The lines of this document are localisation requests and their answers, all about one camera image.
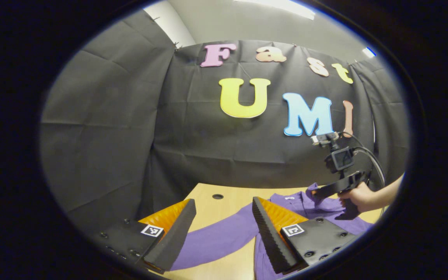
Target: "ceiling light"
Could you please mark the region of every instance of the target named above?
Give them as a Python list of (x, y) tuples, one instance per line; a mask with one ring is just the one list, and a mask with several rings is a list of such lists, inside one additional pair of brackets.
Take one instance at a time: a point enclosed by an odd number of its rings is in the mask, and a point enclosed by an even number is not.
[(376, 54), (370, 48), (365, 48), (362, 50), (362, 52), (369, 58), (376, 56)]
[(303, 16), (304, 18), (308, 18), (311, 20), (314, 19), (314, 15), (316, 14), (312, 10), (306, 8), (305, 6), (295, 3), (294, 1), (291, 0), (234, 0), (234, 1), (267, 5), (270, 7), (275, 7), (278, 9), (292, 12), (294, 14)]

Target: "yellow letter u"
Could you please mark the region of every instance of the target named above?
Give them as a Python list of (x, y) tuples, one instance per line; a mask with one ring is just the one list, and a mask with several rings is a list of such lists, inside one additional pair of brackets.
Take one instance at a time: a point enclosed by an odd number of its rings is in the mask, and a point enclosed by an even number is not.
[(251, 79), (250, 83), (255, 86), (255, 102), (250, 106), (242, 106), (238, 101), (242, 79), (227, 78), (219, 81), (222, 86), (220, 93), (220, 107), (224, 113), (231, 117), (257, 117), (264, 113), (267, 107), (267, 86), (271, 81), (266, 79)]

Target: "wooden table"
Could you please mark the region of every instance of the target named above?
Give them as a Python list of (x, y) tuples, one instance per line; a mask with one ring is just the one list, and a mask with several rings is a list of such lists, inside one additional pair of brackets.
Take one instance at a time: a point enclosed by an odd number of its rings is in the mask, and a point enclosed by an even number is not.
[[(251, 203), (254, 196), (268, 199), (274, 193), (290, 195), (306, 189), (306, 186), (299, 188), (254, 189), (200, 183), (186, 197), (186, 199), (194, 199), (197, 212), (189, 232), (212, 225), (234, 215), (243, 206)], [(224, 198), (214, 199), (212, 197), (214, 194), (221, 194)], [(381, 210), (374, 210), (361, 213), (359, 217), (366, 222), (375, 223), (380, 214)], [(221, 259), (193, 268), (167, 271), (162, 276), (171, 280), (254, 280), (254, 246), (255, 238), (241, 249)]]

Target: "purple cloth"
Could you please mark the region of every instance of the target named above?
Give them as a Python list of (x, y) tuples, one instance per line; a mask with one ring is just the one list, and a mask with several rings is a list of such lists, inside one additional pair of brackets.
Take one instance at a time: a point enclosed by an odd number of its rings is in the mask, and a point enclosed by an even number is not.
[[(308, 189), (314, 190), (317, 188), (318, 185), (314, 183)], [(269, 198), (269, 201), (308, 219), (323, 217), (355, 235), (365, 232), (372, 226), (372, 224), (364, 222), (359, 217), (349, 221), (335, 220), (334, 218), (343, 211), (338, 199), (317, 200), (312, 197), (309, 191), (285, 196), (274, 194)], [(256, 279), (275, 280), (284, 277), (281, 273), (274, 273), (272, 264), (265, 252), (262, 237), (258, 232), (251, 204), (244, 206), (236, 214), (222, 221), (188, 233), (171, 271), (213, 262), (239, 250), (254, 237), (256, 237), (254, 257)]]

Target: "letter m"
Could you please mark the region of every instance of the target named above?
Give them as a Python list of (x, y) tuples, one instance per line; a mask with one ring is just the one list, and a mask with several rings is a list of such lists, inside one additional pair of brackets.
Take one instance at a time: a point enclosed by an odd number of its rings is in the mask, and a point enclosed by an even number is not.
[(312, 110), (309, 109), (304, 99), (297, 93), (285, 93), (283, 99), (288, 102), (288, 127), (284, 129), (285, 135), (300, 136), (303, 131), (300, 128), (300, 122), (304, 126), (305, 133), (311, 135), (316, 130), (316, 135), (332, 133), (333, 126), (331, 124), (331, 100), (325, 97), (318, 97), (314, 101)]

